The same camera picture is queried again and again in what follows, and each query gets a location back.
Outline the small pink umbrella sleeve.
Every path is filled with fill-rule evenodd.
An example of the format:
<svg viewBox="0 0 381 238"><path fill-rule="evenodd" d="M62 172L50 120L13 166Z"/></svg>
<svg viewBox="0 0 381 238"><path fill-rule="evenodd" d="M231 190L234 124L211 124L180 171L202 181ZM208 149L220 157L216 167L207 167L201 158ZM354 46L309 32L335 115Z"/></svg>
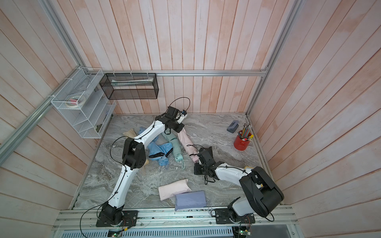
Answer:
<svg viewBox="0 0 381 238"><path fill-rule="evenodd" d="M185 128L183 128L178 133L178 139L180 140L182 146L184 147L186 153L189 156L193 156L193 155L196 155L198 153L198 150L195 147L193 147L193 143L192 143L191 139L188 137Z"/></svg>

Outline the blue umbrella sleeve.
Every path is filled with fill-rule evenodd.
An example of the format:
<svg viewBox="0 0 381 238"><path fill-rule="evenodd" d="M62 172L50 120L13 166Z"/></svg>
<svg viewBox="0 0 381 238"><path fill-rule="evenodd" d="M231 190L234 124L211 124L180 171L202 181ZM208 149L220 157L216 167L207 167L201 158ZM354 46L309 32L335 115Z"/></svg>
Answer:
<svg viewBox="0 0 381 238"><path fill-rule="evenodd" d="M146 128L140 127L139 134L142 134L145 130L146 130Z"/></svg>

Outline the blue umbrella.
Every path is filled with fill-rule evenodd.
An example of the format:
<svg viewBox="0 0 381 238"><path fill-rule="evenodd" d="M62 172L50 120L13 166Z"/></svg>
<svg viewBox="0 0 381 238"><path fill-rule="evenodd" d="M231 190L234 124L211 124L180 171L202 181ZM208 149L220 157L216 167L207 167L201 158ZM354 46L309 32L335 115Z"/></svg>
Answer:
<svg viewBox="0 0 381 238"><path fill-rule="evenodd" d="M158 145L156 142L158 137L154 138L152 142L148 144L149 159L157 161L160 166L166 169L169 166L168 156L173 152L173 146L171 143L165 143Z"/></svg>

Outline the beige umbrella sleeve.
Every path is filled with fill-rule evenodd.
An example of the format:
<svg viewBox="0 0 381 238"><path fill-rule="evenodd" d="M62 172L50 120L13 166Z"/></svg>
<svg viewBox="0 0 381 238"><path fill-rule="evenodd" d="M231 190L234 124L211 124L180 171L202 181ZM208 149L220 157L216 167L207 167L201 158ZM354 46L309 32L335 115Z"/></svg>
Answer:
<svg viewBox="0 0 381 238"><path fill-rule="evenodd" d="M134 131L134 129L130 129L129 131L124 132L123 135L126 136L126 137L129 137L129 138L135 138L137 136L137 134Z"/></svg>

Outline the small pink umbrella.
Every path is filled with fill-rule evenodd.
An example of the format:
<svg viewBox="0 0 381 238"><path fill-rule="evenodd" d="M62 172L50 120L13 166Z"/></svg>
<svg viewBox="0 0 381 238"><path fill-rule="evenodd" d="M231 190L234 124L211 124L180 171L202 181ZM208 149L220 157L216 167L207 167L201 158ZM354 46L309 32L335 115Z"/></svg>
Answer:
<svg viewBox="0 0 381 238"><path fill-rule="evenodd" d="M199 162L199 156L197 154L191 154L190 158L192 159L192 161L194 163L198 163Z"/></svg>

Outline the black umbrella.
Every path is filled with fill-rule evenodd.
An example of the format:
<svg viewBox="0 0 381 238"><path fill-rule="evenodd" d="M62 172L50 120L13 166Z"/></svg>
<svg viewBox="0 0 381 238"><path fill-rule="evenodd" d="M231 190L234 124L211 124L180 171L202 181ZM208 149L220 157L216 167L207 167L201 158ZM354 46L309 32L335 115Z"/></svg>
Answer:
<svg viewBox="0 0 381 238"><path fill-rule="evenodd" d="M204 184L207 185L208 183L215 183L215 179L212 178L212 180L209 179L209 176L207 174L204 175Z"/></svg>

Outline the mint green umbrella sleeve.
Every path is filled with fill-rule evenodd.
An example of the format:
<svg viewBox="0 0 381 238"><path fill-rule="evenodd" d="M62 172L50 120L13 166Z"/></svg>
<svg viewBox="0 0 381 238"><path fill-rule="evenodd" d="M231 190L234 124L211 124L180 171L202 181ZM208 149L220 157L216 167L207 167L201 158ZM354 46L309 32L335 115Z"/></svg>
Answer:
<svg viewBox="0 0 381 238"><path fill-rule="evenodd" d="M170 134L166 134L166 133L163 132L162 135L163 135L163 137L164 137L169 143L172 144L173 147L175 147L175 146L179 146L179 141L178 141L177 137L176 137L174 134L172 134L172 133L170 133Z"/></svg>

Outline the beige umbrella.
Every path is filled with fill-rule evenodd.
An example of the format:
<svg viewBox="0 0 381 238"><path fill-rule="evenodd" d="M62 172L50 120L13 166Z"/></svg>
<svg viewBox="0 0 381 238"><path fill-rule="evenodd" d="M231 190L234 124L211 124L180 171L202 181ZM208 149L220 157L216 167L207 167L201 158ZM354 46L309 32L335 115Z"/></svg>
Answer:
<svg viewBox="0 0 381 238"><path fill-rule="evenodd" d="M145 168L146 168L146 166L147 166L148 164L149 164L149 160L146 159L144 165L143 165L142 168L141 168L143 174L145 174Z"/></svg>

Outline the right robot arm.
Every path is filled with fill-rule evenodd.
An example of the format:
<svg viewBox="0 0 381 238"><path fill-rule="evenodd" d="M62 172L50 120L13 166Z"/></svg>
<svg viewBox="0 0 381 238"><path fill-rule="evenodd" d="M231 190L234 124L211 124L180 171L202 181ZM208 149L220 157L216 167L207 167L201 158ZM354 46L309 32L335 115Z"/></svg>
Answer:
<svg viewBox="0 0 381 238"><path fill-rule="evenodd" d="M245 197L233 200L226 209L216 209L218 224L236 223L256 213L262 218L283 201L284 194L267 172L261 167L241 169L223 162L216 162L212 148L201 148L194 165L194 174L204 175L204 183L225 180L242 188Z"/></svg>

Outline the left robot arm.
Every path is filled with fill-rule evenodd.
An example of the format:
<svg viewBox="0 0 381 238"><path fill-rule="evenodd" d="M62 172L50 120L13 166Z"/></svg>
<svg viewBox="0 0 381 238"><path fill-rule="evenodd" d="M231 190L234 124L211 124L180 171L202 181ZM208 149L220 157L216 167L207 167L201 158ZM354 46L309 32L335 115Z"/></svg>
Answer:
<svg viewBox="0 0 381 238"><path fill-rule="evenodd" d="M187 111L169 106L167 111L155 117L149 128L134 138L128 137L122 153L122 169L111 197L102 204L99 219L104 223L117 226L123 219L123 208L128 190L140 168L146 162L148 145L166 130L180 132L187 117Z"/></svg>

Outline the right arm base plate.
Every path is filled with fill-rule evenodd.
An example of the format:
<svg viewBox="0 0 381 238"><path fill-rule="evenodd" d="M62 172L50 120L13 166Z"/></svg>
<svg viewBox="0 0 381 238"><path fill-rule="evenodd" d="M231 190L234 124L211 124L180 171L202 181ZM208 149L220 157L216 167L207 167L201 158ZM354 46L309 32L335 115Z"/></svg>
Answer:
<svg viewBox="0 0 381 238"><path fill-rule="evenodd" d="M245 216L237 215L233 209L217 208L213 209L212 216L215 217L217 224L254 224L255 218L253 214Z"/></svg>

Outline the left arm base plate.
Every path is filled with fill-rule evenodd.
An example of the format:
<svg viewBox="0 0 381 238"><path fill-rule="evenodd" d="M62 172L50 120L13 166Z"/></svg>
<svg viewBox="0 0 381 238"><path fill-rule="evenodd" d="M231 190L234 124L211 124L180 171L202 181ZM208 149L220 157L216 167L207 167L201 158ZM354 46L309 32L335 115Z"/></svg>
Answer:
<svg viewBox="0 0 381 238"><path fill-rule="evenodd" d="M96 227L134 227L137 224L138 211L116 211L106 212L101 211Z"/></svg>

